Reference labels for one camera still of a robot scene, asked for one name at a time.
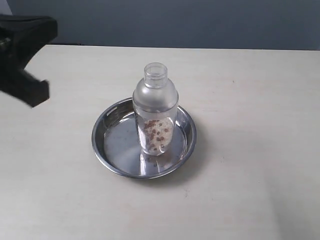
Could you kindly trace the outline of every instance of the table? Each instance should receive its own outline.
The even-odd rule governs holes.
[[[96,158],[91,132],[161,62],[197,145],[176,172],[133,180]],[[0,93],[0,239],[320,238],[320,52],[44,47],[30,109]]]

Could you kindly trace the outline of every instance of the gray wall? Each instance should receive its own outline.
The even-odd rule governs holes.
[[[58,20],[56,43],[314,50],[320,0],[7,0]]]
[[[11,15],[11,10],[7,3],[7,0],[0,0],[0,14]]]

